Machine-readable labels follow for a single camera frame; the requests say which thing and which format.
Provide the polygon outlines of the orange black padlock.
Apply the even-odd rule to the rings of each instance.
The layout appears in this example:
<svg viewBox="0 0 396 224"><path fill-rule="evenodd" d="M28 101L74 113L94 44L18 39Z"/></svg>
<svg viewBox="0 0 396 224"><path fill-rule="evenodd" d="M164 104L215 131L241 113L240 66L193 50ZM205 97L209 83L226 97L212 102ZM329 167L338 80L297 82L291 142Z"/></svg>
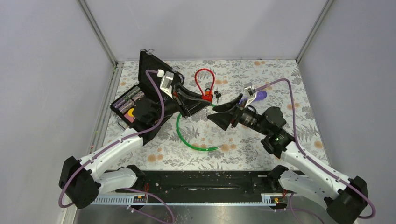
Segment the orange black padlock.
<svg viewBox="0 0 396 224"><path fill-rule="evenodd" d="M213 93L212 93L212 90L210 88L205 89L204 97L205 98L213 98Z"/></svg>

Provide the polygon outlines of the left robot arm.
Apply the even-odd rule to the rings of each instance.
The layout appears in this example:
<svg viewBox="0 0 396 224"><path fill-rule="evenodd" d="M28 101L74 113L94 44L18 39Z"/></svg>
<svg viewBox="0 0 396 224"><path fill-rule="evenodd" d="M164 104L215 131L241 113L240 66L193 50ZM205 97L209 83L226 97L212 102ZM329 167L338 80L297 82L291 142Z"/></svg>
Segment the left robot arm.
<svg viewBox="0 0 396 224"><path fill-rule="evenodd" d="M119 158L151 141L172 114L180 112L191 116L211 106L211 88L196 94L185 90L180 83L166 89L155 83L152 86L156 96L153 100L144 96L134 102L134 121L117 139L79 160L72 156L64 161L59 181L62 189L59 207L75 205L81 209L91 204L99 194L123 188L141 191L145 180L138 173L138 168L129 166L111 172L107 169Z"/></svg>

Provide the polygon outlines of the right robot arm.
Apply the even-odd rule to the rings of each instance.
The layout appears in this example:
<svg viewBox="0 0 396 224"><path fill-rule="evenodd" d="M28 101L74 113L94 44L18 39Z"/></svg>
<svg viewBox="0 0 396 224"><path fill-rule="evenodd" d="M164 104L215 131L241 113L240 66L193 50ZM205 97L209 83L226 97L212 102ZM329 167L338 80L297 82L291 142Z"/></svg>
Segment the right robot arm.
<svg viewBox="0 0 396 224"><path fill-rule="evenodd" d="M239 95L233 101L215 106L207 118L223 130L242 124L260 134L264 149L305 174L300 177L278 165L268 179L269 189L282 189L300 194L323 207L339 224L353 224L367 207L367 183L356 176L349 176L326 165L301 147L297 139L284 130L286 120L278 107L269 107L258 114L254 107L246 105Z"/></svg>

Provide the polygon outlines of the black keys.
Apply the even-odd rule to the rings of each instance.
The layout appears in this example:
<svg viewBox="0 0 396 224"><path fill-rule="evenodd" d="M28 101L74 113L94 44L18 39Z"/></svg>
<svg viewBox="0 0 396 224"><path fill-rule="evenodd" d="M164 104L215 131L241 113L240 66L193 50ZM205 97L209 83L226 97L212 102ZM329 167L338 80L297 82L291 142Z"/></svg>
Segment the black keys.
<svg viewBox="0 0 396 224"><path fill-rule="evenodd" d="M216 103L219 103L219 98L222 96L222 94L219 91L214 92Z"/></svg>

